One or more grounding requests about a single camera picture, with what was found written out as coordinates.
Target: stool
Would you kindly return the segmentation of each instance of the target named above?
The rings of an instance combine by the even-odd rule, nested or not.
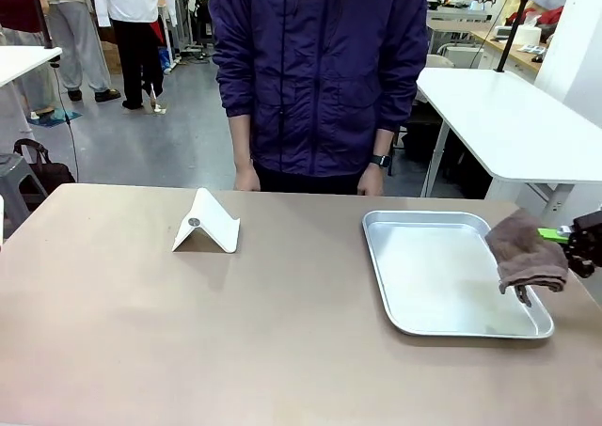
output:
[[[29,209],[19,190],[21,183],[27,178],[40,196],[48,197],[46,190],[23,156],[0,153],[0,196],[4,198],[8,219],[15,229],[29,217]]]

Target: towel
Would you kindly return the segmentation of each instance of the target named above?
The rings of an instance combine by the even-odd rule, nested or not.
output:
[[[538,232],[539,221],[525,210],[518,210],[491,230],[485,240],[498,262],[499,290],[515,289],[527,307],[531,300],[527,286],[548,287],[561,292],[568,278],[568,261],[562,248],[544,240]]]

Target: metal tray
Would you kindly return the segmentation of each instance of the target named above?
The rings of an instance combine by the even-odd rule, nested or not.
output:
[[[499,292],[497,263],[479,216],[371,212],[363,220],[385,310],[407,334],[546,339],[554,323],[531,288],[532,307]]]

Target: purple jacket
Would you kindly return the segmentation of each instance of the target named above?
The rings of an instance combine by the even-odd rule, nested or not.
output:
[[[251,115],[256,163],[318,177],[358,173],[376,129],[407,120],[426,61],[426,0],[209,7],[223,106],[228,117]]]

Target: black trousers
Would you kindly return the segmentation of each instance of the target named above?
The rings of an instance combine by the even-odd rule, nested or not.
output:
[[[123,71],[123,90],[131,105],[142,104],[142,89],[158,97],[163,92],[159,39],[151,24],[113,21]]]
[[[285,174],[263,166],[254,165],[263,192],[270,193],[307,193],[307,194],[340,194],[352,196],[357,194],[357,185],[362,173],[338,175],[333,177],[308,177],[305,175]]]

